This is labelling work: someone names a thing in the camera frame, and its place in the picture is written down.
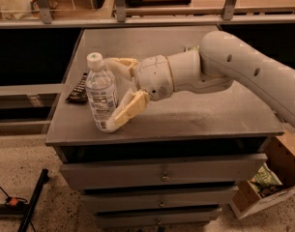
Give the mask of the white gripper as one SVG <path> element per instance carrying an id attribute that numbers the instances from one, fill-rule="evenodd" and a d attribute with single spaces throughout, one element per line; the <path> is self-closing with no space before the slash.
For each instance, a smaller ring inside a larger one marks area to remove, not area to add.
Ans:
<path id="1" fill-rule="evenodd" d="M 106 121 L 108 132 L 119 130 L 131 118 L 138 115 L 151 100 L 153 102 L 170 98 L 173 94 L 173 81 L 168 60 L 157 55 L 140 63 L 133 58 L 106 58 L 105 65 L 114 73 L 134 82 L 137 89 L 129 89 L 120 104 Z"/>

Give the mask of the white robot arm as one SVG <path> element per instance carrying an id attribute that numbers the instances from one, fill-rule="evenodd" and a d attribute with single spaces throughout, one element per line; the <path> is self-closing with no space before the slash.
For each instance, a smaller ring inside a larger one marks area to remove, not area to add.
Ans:
<path id="1" fill-rule="evenodd" d="M 107 119 L 116 131 L 143 111 L 150 101 L 172 94 L 222 91 L 237 81 L 255 93 L 295 128 L 295 70 L 223 32 L 206 34 L 197 49 L 141 61 L 106 58 L 109 70 L 135 83 Z"/>

